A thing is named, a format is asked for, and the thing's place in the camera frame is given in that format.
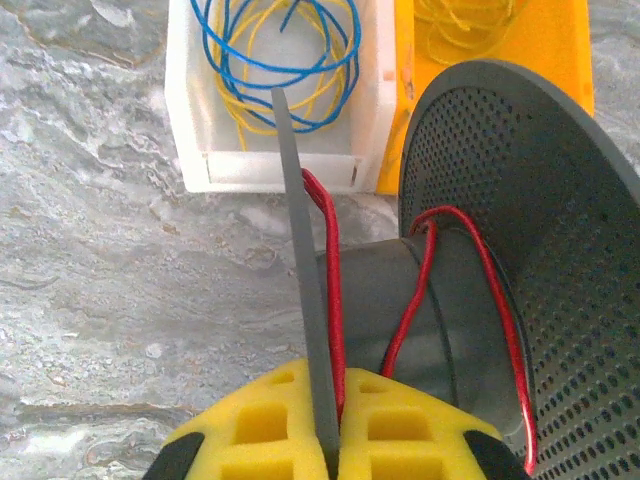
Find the red wire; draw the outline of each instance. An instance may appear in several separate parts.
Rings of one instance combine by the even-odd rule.
[[[303,168],[304,188],[315,204],[324,214],[327,228],[327,298],[329,353],[331,355],[331,371],[336,396],[338,421],[342,418],[345,398],[345,370],[347,367],[344,347],[344,331],[342,328],[342,292],[340,288],[340,231],[336,209],[329,192],[313,174]]]
[[[524,366],[524,358],[522,355],[522,349],[520,348],[520,339],[518,337],[518,331],[516,329],[516,324],[511,315],[511,309],[509,308],[509,303],[507,302],[506,296],[502,289],[502,284],[500,283],[498,273],[496,271],[495,265],[493,264],[493,259],[491,258],[491,253],[489,249],[485,245],[482,240],[482,236],[480,235],[480,231],[473,223],[471,217],[469,217],[466,213],[461,211],[460,209],[451,206],[444,205],[440,207],[435,207],[426,212],[419,215],[413,225],[411,226],[410,233],[415,233],[425,222],[429,224],[429,233],[435,231],[433,229],[433,220],[432,218],[436,215],[441,214],[449,214],[455,216],[460,222],[464,224],[467,228],[473,242],[478,250],[480,255],[480,259],[482,260],[482,264],[484,266],[485,274],[487,276],[487,281],[489,282],[489,287],[491,289],[491,294],[493,295],[493,299],[496,302],[496,307],[498,308],[498,312],[500,313],[500,318],[502,320],[502,328],[504,330],[505,338],[507,341],[507,346],[509,348],[509,356],[511,358],[511,366],[513,367],[514,376],[516,379],[516,389],[518,391],[518,398],[520,400],[520,409],[522,412],[522,418],[524,420],[525,426],[525,435],[526,435],[526,445],[527,445],[527,456],[525,459],[525,470],[529,475],[533,475],[533,471],[535,469],[535,459],[538,451],[538,439],[536,437],[536,423],[533,415],[533,407],[531,404],[531,398],[529,397],[529,387],[527,384],[527,374]],[[429,247],[429,238],[427,238],[427,247]],[[428,275],[423,275],[423,271],[428,273],[428,269],[431,267],[431,263],[433,259],[430,258],[433,256],[433,250],[427,248],[425,251],[425,260],[423,262],[423,266],[420,271],[420,276],[418,278],[418,287],[416,290],[416,295],[414,299],[411,301],[411,304],[407,308],[405,315],[402,318],[402,322],[400,323],[400,327],[398,328],[398,332],[394,337],[394,348],[399,349],[400,345],[404,341],[406,334],[409,329],[409,325],[411,323],[411,316],[415,314],[417,310],[417,306],[413,307],[414,300],[418,296],[418,292],[424,292],[428,283]],[[391,376],[393,373],[393,365],[390,368],[385,365],[383,367],[383,372],[388,373],[387,376]]]
[[[381,375],[385,377],[391,378],[393,376],[393,370],[396,367],[396,360],[398,358],[398,353],[400,352],[400,347],[402,347],[402,343],[405,338],[407,338],[409,327],[411,327],[411,321],[413,320],[418,308],[420,308],[427,283],[429,282],[429,273],[431,272],[433,259],[435,258],[437,228],[436,222],[433,220],[427,220],[426,225],[428,226],[429,231],[427,232],[427,245],[425,247],[424,260],[422,261],[420,273],[418,275],[418,285],[416,286],[416,291],[413,294],[413,298],[411,299],[409,306],[402,315],[402,320],[400,321],[398,330],[396,330],[395,335],[387,347],[387,353],[385,354],[384,363],[382,364],[382,370],[380,372]]]

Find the speaker grille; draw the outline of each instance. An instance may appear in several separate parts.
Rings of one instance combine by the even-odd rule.
[[[640,212],[609,165],[620,154],[542,81],[480,68],[498,73],[482,81],[462,67],[416,109],[401,233],[454,204],[504,267],[534,373],[536,478],[640,478]]]

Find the gray marble floor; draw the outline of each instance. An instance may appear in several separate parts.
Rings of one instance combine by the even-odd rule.
[[[590,3],[597,120],[638,167],[640,2]],[[0,0],[3,479],[139,478],[178,424],[304,354],[283,199],[181,183],[166,22],[166,1]],[[338,214],[346,244],[395,235],[385,199]]]

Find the blue wire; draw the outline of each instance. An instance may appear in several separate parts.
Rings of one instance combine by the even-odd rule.
[[[358,61],[358,48],[360,46],[360,42],[361,42],[361,26],[360,26],[360,20],[358,18],[358,13],[355,7],[355,4],[353,3],[353,0],[346,0],[347,4],[349,5],[350,9],[351,9],[351,13],[352,13],[352,21],[353,21],[353,32],[354,32],[354,43],[353,43],[353,47],[351,48],[351,50],[349,50],[348,53],[345,54],[345,56],[340,59],[339,61],[333,62],[333,63],[329,63],[328,65],[323,65],[324,62],[327,60],[327,58],[329,57],[329,54],[331,52],[331,35],[330,35],[330,31],[329,31],[329,26],[327,24],[327,19],[329,20],[329,23],[331,23],[331,25],[336,29],[336,31],[338,32],[345,49],[348,47],[348,43],[349,40],[347,38],[347,34],[345,33],[344,29],[342,28],[342,26],[340,25],[340,23],[337,21],[337,19],[335,18],[335,16],[327,9],[325,8],[323,5],[321,5],[320,3],[318,3],[317,0],[305,0],[306,2],[308,2],[309,4],[311,4],[311,6],[315,9],[316,13],[318,14],[318,17],[320,19],[320,22],[322,24],[322,29],[323,29],[323,33],[324,33],[324,37],[325,37],[325,50],[323,52],[323,54],[320,56],[320,58],[311,66],[308,68],[288,68],[288,67],[280,67],[277,65],[269,65],[269,64],[265,64],[262,62],[258,62],[256,60],[253,60],[249,57],[247,57],[246,55],[240,53],[239,51],[235,50],[233,47],[231,47],[229,45],[229,42],[233,36],[233,32],[238,24],[238,22],[240,21],[240,19],[242,18],[242,16],[245,14],[245,11],[247,9],[247,7],[249,6],[249,4],[255,0],[244,0],[244,2],[239,6],[239,8],[237,9],[237,11],[235,12],[233,18],[231,17],[230,14],[230,0],[225,0],[224,2],[224,21],[223,21],[223,29],[222,29],[222,37],[219,37],[210,27],[209,27],[209,16],[211,13],[211,6],[213,3],[213,0],[206,0],[205,2],[205,6],[204,6],[204,12],[201,12],[198,4],[197,4],[197,0],[191,0],[191,5],[194,9],[196,18],[198,19],[198,22],[200,23],[200,25],[202,26],[202,43],[203,43],[203,48],[204,48],[204,52],[205,52],[205,56],[207,58],[207,61],[209,62],[209,64],[211,65],[211,67],[213,68],[213,70],[218,73],[220,75],[220,77],[222,78],[222,82],[224,87],[233,95],[235,96],[239,101],[243,102],[243,103],[252,103],[255,105],[260,105],[263,107],[266,107],[268,109],[272,109],[273,105],[265,100],[262,100],[260,98],[254,97],[252,95],[248,95],[245,94],[243,92],[241,92],[240,90],[238,90],[238,85],[242,86],[242,87],[246,87],[246,88],[250,88],[250,89],[256,89],[256,90],[270,90],[271,88],[274,87],[288,87],[290,85],[293,85],[295,83],[298,83],[302,80],[305,80],[306,78],[310,77],[311,75],[318,75],[321,74],[323,72],[328,72],[330,70],[335,70],[337,68],[340,68],[342,66],[344,66],[345,68],[345,88],[342,91],[342,94],[340,96],[340,101],[338,102],[338,104],[336,105],[336,107],[333,109],[332,112],[328,113],[326,118],[324,118],[323,120],[317,121],[317,120],[308,120],[305,118],[302,118],[298,115],[295,114],[291,114],[291,118],[294,121],[294,123],[298,123],[300,125],[303,125],[304,127],[298,127],[295,128],[294,131],[297,133],[310,133],[313,132],[315,130],[318,130],[319,128],[324,127],[325,125],[328,125],[330,123],[332,123],[333,121],[336,120],[336,118],[338,118],[338,116],[340,115],[342,109],[344,108],[349,96],[351,95],[351,93],[353,92],[353,89],[355,88],[356,82],[360,76],[360,65],[359,65],[359,61]],[[291,4],[291,6],[289,7],[289,9],[287,10],[287,13],[285,14],[284,20],[282,21],[282,24],[280,25],[280,32],[282,33],[284,31],[284,29],[287,27],[289,20],[291,19],[291,16],[293,15],[295,9],[297,8],[297,6],[299,5],[301,0],[294,0]],[[211,54],[211,50],[209,48],[209,39],[212,39],[213,41],[215,41],[221,48],[221,57],[220,57],[220,64],[217,64],[213,58],[213,55]],[[237,59],[243,60],[245,61],[247,64],[253,66],[253,67],[257,67],[260,68],[262,70],[266,70],[269,72],[275,72],[275,73],[288,73],[288,74],[294,74],[295,76],[287,81],[284,82],[280,82],[280,83],[272,83],[272,84],[257,84],[257,83],[252,83],[252,82],[247,82],[244,81],[242,79],[239,79],[237,77],[235,77],[233,75],[233,73],[231,72],[231,68],[230,68],[230,63],[229,63],[229,56],[233,56]],[[353,79],[351,78],[351,63],[353,62]],[[265,117],[264,115],[261,115],[257,112],[254,112],[252,110],[250,110],[250,105],[247,105],[247,112],[250,113],[253,117],[255,117],[256,119],[262,121],[263,123],[271,126],[271,127],[275,127],[275,123],[269,119],[268,117]]]

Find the black perforated grille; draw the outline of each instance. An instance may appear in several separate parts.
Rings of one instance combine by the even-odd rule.
[[[405,149],[401,229],[457,205],[505,266],[532,355],[536,478],[637,479],[640,213],[569,120],[488,89],[440,95]]]

